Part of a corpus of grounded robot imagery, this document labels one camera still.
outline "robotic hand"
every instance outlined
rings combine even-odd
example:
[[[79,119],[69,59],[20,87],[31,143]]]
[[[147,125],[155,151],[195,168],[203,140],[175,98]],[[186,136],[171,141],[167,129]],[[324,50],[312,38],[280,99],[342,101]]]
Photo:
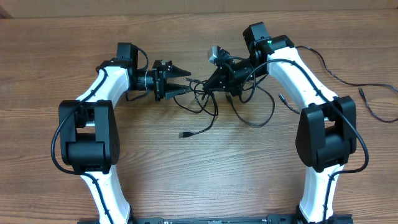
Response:
[[[307,166],[304,195],[294,215],[268,215],[265,218],[233,219],[235,223],[353,223],[351,215],[334,215],[331,208],[339,174],[360,172],[368,164],[366,146],[356,131],[356,111],[349,97],[338,98],[305,66],[290,39],[270,37],[262,22],[250,25],[243,36],[250,57],[232,57],[221,47],[214,46],[209,61],[218,68],[203,84],[203,91],[225,91],[236,96],[243,85],[270,74],[275,77],[300,108],[296,148]],[[99,75],[90,89],[76,101],[63,101],[59,108],[62,159],[73,172],[55,165],[63,172],[79,174],[88,184],[99,210],[99,223],[175,224],[208,223],[214,219],[135,220],[130,205],[123,196],[116,173],[119,159],[119,138],[113,108],[127,90],[155,92],[155,99],[173,98],[192,91],[189,86],[168,84],[168,78],[190,75],[172,65],[157,60],[152,71],[137,69],[138,49],[119,43],[117,57],[99,67]],[[325,121],[335,124],[325,128]],[[76,128],[95,126],[94,134],[80,134]],[[356,170],[343,170],[349,155],[356,150],[356,138],[365,151],[365,164]]]

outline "table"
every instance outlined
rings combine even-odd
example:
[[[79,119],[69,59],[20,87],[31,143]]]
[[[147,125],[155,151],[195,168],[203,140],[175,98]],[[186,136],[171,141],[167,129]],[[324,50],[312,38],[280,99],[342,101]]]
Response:
[[[264,21],[270,35],[286,34],[296,45],[323,54],[344,80],[398,85],[398,11],[305,11],[168,16],[77,17],[0,20],[0,223],[76,223],[98,218],[80,177],[59,172],[50,159],[58,105],[84,93],[95,67],[116,55],[118,42],[132,42],[150,60],[171,59],[209,77],[215,67],[207,50],[218,44],[248,57],[243,30]],[[350,95],[357,106],[358,131],[370,153],[369,167],[342,175],[334,199],[336,213],[352,213],[356,223],[396,223],[398,150],[396,123],[374,119],[356,87],[331,77],[319,58],[300,50],[303,60],[329,89]],[[140,56],[140,65],[144,64]],[[276,100],[270,123],[260,129],[235,116],[223,93],[220,115],[210,131],[179,139],[181,131],[209,125],[153,94],[135,102],[120,99],[116,109],[121,140],[118,175],[137,217],[255,217],[294,213],[304,186],[305,166],[295,150],[299,116],[277,98],[285,91],[273,78],[261,84]],[[395,118],[397,95],[365,87],[373,110]],[[269,116],[271,101],[260,91],[247,105],[247,119]],[[181,96],[195,107],[193,96]],[[60,160],[59,144],[57,157]],[[346,169],[363,163],[358,146]]]

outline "robotic arm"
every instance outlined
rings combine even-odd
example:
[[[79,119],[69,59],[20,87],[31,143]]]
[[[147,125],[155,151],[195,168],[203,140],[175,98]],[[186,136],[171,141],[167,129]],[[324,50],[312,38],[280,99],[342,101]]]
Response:
[[[239,63],[235,63],[236,57],[231,57],[222,48],[211,48],[209,61],[218,68],[205,83],[203,90],[225,91],[236,96],[239,94],[240,85],[248,76],[260,77],[267,73],[282,84],[301,110],[296,148],[302,162],[307,166],[304,194],[295,215],[269,215],[258,222],[264,223],[265,220],[269,223],[320,223],[323,220],[329,176],[343,170],[349,155],[356,149],[356,136],[335,114],[332,107],[338,108],[352,126],[356,127],[355,104],[349,96],[338,98],[325,87],[302,62],[294,44],[287,36],[270,37],[262,22],[250,25],[243,32],[243,36],[250,57],[240,58]],[[89,90],[76,101],[63,101],[59,108],[60,121],[65,118],[67,120],[60,132],[62,159],[66,165],[71,165],[77,174],[90,174],[97,180],[97,183],[94,183],[91,178],[82,176],[93,194],[101,224],[158,224],[157,221],[168,223],[163,219],[133,219],[116,173],[120,145],[113,108],[120,96],[128,90],[153,90],[155,100],[169,99],[191,91],[189,86],[167,83],[168,78],[188,76],[190,73],[165,60],[155,61],[151,71],[137,69],[137,54],[138,50],[134,45],[119,43],[117,57],[102,63],[98,78]],[[104,76],[107,76],[106,81],[95,94],[76,109],[79,101],[85,99]],[[319,91],[331,103],[325,101],[319,95]],[[75,112],[67,117],[70,110]],[[335,125],[325,128],[327,120],[334,121]],[[85,126],[95,126],[96,132],[76,132],[76,128]],[[333,214],[331,205],[337,178],[336,175],[330,185],[326,219],[329,223],[352,223],[351,215]],[[187,223],[187,220],[173,222],[183,224]]]

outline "brown table surface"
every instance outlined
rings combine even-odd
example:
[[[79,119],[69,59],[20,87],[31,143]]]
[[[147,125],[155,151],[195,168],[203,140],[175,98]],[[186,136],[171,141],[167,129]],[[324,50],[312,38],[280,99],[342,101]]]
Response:
[[[118,42],[144,49],[150,66],[155,59],[172,59],[193,78],[204,80],[215,69],[206,59],[210,46],[218,44],[232,55],[247,57],[242,32],[259,21],[266,23],[270,35],[286,34],[296,45],[319,50],[329,68],[347,81],[398,85],[396,10],[0,20],[0,223],[76,223],[98,217],[84,181],[53,165],[50,141],[59,103],[87,90],[97,76],[95,67],[116,55]],[[354,99],[358,130],[369,148],[369,167],[339,178],[335,212],[352,213],[356,223],[397,223],[397,123],[374,119],[358,88],[327,74],[316,55],[300,53],[329,89]],[[155,102],[153,94],[135,102],[119,101],[118,175],[137,217],[294,213],[305,177],[295,150],[299,116],[279,101],[277,94],[285,91],[274,78],[261,85],[276,102],[269,124],[260,129],[246,126],[224,94],[217,93],[220,115],[213,128],[188,139],[179,139],[179,132],[201,130],[211,117],[191,114],[172,100]],[[396,93],[364,90],[380,117],[398,116]],[[271,101],[264,96],[256,92],[244,106],[235,98],[238,110],[253,121],[265,119]],[[192,95],[180,101],[195,107]],[[59,144],[57,157],[60,160]],[[358,146],[346,169],[361,166],[363,159]]]

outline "wooden table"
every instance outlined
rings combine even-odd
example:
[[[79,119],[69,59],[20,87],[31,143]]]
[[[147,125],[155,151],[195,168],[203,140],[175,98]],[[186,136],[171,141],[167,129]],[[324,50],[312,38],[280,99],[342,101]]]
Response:
[[[347,81],[398,85],[396,10],[0,20],[0,223],[76,223],[98,217],[84,181],[52,164],[50,141],[59,103],[87,90],[97,76],[95,67],[116,55],[118,42],[144,49],[150,66],[155,59],[172,59],[193,78],[204,80],[215,69],[206,59],[210,46],[247,57],[242,32],[259,21],[273,36],[286,34],[296,45],[319,50],[329,68]],[[355,100],[358,130],[369,148],[369,167],[340,177],[335,212],[352,213],[356,223],[397,223],[397,124],[378,122],[357,88],[327,74],[316,55],[300,53],[328,88]],[[299,116],[277,98],[285,91],[274,78],[262,86],[276,100],[269,124],[246,126],[218,93],[215,125],[188,139],[179,139],[179,132],[201,130],[211,117],[191,114],[172,100],[155,102],[153,95],[119,101],[118,174],[137,217],[294,213],[305,177],[294,143]],[[393,91],[364,90],[380,117],[398,115]],[[271,110],[264,96],[257,92],[248,105],[236,103],[238,110],[261,121]],[[180,101],[195,106],[192,95]],[[359,167],[363,158],[358,146],[346,168]]]

